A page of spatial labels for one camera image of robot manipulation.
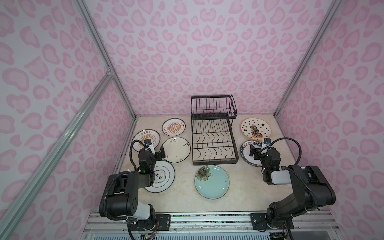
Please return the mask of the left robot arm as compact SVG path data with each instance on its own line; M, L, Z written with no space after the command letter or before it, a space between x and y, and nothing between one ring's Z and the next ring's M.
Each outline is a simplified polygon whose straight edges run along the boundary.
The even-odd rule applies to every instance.
M163 147L158 152L139 151L139 170L110 175L99 205L101 217L122 221L128 227L151 231L157 227L154 207L139 201L139 189L155 183L155 165L165 157Z

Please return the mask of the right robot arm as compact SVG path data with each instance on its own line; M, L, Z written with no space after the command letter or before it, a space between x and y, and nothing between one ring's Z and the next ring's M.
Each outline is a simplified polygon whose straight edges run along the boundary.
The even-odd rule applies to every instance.
M336 193L317 166L281 166L281 154L276 148L246 147L248 155L260 161L263 182L268 185L290 185L292 193L284 199L273 202L265 215L251 214L253 229L260 232L287 228L292 230L292 219L310 211L336 202Z

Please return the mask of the white star cat plate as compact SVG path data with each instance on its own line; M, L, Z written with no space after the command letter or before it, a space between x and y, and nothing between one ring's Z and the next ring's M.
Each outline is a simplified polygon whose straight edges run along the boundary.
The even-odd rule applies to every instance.
M241 132L251 140L269 138L272 134L270 125L258 118L247 118L241 123Z

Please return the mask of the mint green flower plate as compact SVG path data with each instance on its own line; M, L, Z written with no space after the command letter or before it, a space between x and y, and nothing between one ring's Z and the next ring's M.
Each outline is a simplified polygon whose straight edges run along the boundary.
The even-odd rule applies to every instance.
M195 188L204 198L217 200L227 193L229 187L228 174L218 166L203 166L195 175Z

